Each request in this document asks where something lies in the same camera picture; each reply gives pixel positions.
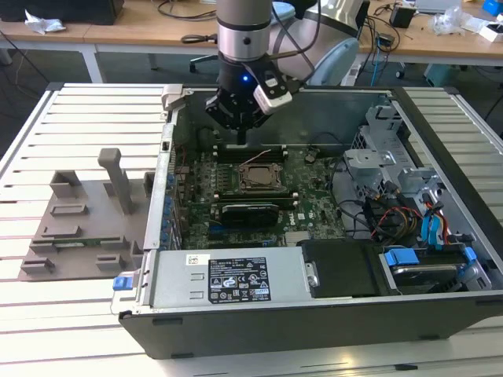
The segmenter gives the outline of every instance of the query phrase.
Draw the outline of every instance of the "warning label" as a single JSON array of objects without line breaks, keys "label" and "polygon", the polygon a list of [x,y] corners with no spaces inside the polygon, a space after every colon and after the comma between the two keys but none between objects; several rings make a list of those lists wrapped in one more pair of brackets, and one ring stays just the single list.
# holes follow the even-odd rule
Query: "warning label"
[{"label": "warning label", "polygon": [[208,270],[212,304],[270,301],[265,258],[210,259]]}]

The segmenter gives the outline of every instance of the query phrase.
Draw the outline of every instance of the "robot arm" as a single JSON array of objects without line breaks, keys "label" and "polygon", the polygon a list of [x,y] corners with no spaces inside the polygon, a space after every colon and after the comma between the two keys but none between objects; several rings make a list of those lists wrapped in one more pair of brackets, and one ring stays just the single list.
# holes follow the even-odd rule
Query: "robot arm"
[{"label": "robot arm", "polygon": [[[315,67],[334,59],[339,47],[335,59],[344,57],[339,71],[345,74],[358,50],[355,17],[362,0],[318,1],[302,20],[292,19],[285,27]],[[220,72],[206,112],[236,130],[238,144],[245,144],[247,130],[292,101],[285,75],[302,80],[312,72],[281,26],[271,27],[271,7],[272,0],[217,0]],[[354,40],[352,48],[340,46],[347,40]]]}]

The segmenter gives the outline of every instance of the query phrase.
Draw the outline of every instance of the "white paper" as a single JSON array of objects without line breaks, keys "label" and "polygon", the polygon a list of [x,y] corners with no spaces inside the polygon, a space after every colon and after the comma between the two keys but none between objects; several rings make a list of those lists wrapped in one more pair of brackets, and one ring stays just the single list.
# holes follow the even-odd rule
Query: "white paper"
[{"label": "white paper", "polygon": [[36,33],[44,35],[46,32],[66,29],[61,20],[45,20],[43,18],[38,18],[28,13],[27,10],[24,10],[24,13],[26,14],[26,21],[24,21],[24,24]]}]

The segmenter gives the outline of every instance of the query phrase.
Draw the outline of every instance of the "aluminum extrusion table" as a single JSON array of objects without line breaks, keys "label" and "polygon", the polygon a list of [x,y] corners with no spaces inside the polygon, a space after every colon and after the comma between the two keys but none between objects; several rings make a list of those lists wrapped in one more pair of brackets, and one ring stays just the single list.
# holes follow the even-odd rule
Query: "aluminum extrusion table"
[{"label": "aluminum extrusion table", "polygon": [[[50,198],[54,170],[75,169],[80,179],[100,179],[106,173],[96,157],[106,146],[121,149],[130,177],[155,169],[161,91],[162,85],[67,84],[45,92],[0,163],[0,279],[17,277]],[[432,126],[440,139],[498,211],[492,204],[503,187],[503,156],[496,135],[457,95],[420,88],[409,95],[426,116],[438,117]],[[443,122],[447,117],[456,122]],[[412,144],[427,162],[419,144]],[[463,377],[503,370],[503,317],[433,342],[155,361],[110,312],[111,280],[6,281],[0,292],[0,375]],[[418,370],[397,372],[407,369],[403,364]]]}]

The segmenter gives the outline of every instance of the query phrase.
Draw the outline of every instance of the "computer case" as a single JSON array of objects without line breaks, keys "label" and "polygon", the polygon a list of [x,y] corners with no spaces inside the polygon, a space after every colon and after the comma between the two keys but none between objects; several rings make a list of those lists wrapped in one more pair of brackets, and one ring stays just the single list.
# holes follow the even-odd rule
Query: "computer case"
[{"label": "computer case", "polygon": [[63,22],[86,22],[112,25],[124,0],[0,0],[2,21],[23,21],[24,10],[41,18],[57,18]]}]

